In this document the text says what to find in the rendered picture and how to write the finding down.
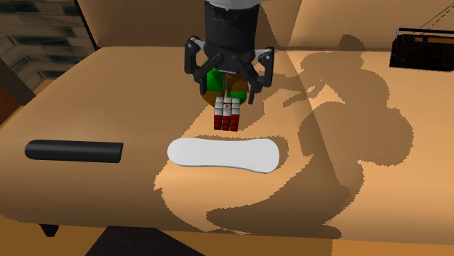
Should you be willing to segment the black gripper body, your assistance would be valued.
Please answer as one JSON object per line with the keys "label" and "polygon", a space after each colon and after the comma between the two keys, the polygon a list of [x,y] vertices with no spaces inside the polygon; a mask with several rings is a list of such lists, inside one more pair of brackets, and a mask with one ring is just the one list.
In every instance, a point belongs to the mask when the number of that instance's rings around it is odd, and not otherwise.
{"label": "black gripper body", "polygon": [[241,60],[251,63],[255,53],[255,33],[259,1],[206,1],[204,3],[205,44],[208,58],[216,55],[222,62],[215,67],[236,73]]}

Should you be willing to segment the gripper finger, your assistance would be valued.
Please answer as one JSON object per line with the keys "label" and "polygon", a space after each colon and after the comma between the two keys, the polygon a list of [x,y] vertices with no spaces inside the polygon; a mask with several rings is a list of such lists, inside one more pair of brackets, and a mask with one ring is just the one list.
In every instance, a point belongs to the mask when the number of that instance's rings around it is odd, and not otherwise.
{"label": "gripper finger", "polygon": [[203,96],[207,92],[207,73],[218,64],[218,56],[210,58],[202,66],[198,66],[196,62],[197,53],[204,49],[205,42],[196,36],[192,36],[185,42],[184,52],[184,71],[191,74],[194,81],[199,84],[200,95]]}
{"label": "gripper finger", "polygon": [[250,85],[248,96],[248,103],[250,105],[253,104],[255,95],[260,93],[262,88],[272,85],[274,75],[274,48],[267,47],[265,49],[255,50],[255,58],[265,69],[262,76],[257,73],[252,63],[244,64],[241,60],[238,60],[238,72]]}

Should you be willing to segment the green and brown faceted toy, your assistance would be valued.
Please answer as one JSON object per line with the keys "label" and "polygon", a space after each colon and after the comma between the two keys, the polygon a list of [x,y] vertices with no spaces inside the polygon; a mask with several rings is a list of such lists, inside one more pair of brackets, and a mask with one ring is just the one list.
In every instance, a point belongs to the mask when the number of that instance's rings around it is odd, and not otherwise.
{"label": "green and brown faceted toy", "polygon": [[215,106],[216,97],[238,98],[242,104],[249,93],[249,84],[240,74],[223,73],[213,68],[207,73],[207,92],[203,99]]}

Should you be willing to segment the red and white puzzle cube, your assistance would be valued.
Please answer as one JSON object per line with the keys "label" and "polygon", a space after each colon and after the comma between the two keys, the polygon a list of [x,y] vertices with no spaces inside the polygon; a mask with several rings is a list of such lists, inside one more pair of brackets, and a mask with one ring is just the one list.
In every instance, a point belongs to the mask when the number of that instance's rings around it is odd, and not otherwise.
{"label": "red and white puzzle cube", "polygon": [[213,127],[214,130],[237,132],[240,117],[240,99],[216,97]]}

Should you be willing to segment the white flat oblong pad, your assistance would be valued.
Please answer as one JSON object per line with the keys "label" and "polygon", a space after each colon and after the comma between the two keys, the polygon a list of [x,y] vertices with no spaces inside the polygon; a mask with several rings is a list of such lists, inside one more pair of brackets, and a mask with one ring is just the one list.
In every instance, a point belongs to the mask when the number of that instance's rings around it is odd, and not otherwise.
{"label": "white flat oblong pad", "polygon": [[182,137],[167,148],[171,162],[184,167],[229,167],[268,174],[279,165],[276,143],[267,138],[212,140]]}

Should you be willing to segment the black cylinder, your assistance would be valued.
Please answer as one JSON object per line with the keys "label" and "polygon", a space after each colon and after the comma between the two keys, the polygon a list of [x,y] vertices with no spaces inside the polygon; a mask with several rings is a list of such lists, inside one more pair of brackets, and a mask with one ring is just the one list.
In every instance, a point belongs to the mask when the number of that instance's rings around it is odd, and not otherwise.
{"label": "black cylinder", "polygon": [[119,163],[123,143],[74,140],[32,140],[25,155],[33,160]]}

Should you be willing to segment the wooden bookshelf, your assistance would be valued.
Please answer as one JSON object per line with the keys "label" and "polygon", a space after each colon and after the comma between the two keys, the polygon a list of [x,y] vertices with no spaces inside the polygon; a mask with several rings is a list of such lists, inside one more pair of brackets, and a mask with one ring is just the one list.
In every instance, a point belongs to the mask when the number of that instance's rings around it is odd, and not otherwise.
{"label": "wooden bookshelf", "polygon": [[76,0],[0,0],[0,59],[30,89],[94,51]]}

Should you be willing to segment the black portable radio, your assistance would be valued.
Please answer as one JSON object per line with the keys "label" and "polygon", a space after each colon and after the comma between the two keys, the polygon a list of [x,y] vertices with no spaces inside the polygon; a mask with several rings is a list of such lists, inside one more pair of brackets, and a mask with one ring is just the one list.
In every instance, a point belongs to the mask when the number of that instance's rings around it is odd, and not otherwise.
{"label": "black portable radio", "polygon": [[396,29],[389,67],[454,71],[454,31],[432,29],[451,11],[454,12],[454,2],[420,28]]}

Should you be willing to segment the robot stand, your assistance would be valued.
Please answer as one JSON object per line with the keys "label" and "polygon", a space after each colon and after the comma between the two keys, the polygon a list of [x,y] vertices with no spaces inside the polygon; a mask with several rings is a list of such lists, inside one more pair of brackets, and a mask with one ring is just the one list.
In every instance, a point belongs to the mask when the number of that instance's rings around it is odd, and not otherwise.
{"label": "robot stand", "polygon": [[157,228],[108,226],[85,256],[204,256]]}

